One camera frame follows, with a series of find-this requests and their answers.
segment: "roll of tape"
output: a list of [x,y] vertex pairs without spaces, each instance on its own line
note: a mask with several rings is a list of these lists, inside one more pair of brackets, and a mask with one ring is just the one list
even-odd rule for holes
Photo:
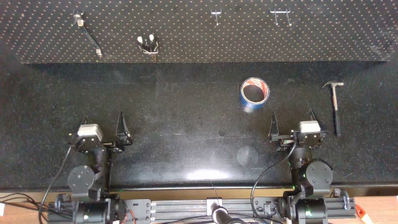
[[[243,89],[245,89],[247,86],[250,86],[250,85],[257,86],[262,90],[262,92],[264,94],[264,98],[261,101],[258,101],[258,102],[251,101],[244,95]],[[241,101],[242,101],[242,104],[244,107],[247,107],[250,109],[259,109],[259,108],[262,108],[264,106],[264,104],[266,103],[266,101],[268,100],[269,87],[268,87],[267,83],[264,82],[264,80],[262,80],[261,78],[251,77],[242,83],[239,96],[241,98]]]

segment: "black table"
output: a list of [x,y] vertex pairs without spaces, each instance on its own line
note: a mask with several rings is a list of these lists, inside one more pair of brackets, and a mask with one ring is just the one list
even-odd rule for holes
[[[282,159],[267,142],[275,111],[281,134],[310,119],[313,108],[331,134],[315,157],[335,169],[333,185],[398,185],[397,65],[394,62],[22,65],[2,59],[0,190],[44,190],[87,115],[112,140],[120,111],[134,144],[114,156],[114,190],[249,187]],[[270,89],[265,107],[245,113],[238,97],[248,77]],[[337,89],[343,136],[333,135],[330,80]],[[55,190],[67,190],[72,152]],[[290,187],[283,164],[264,187]]]

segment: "black pegboard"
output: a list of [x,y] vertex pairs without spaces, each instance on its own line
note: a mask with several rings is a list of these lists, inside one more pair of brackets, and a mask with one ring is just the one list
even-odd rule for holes
[[[290,9],[292,26],[281,14],[276,26],[269,9]],[[151,62],[136,46],[151,33],[158,62],[389,60],[398,46],[394,1],[1,1],[0,10],[0,40],[24,63]]]

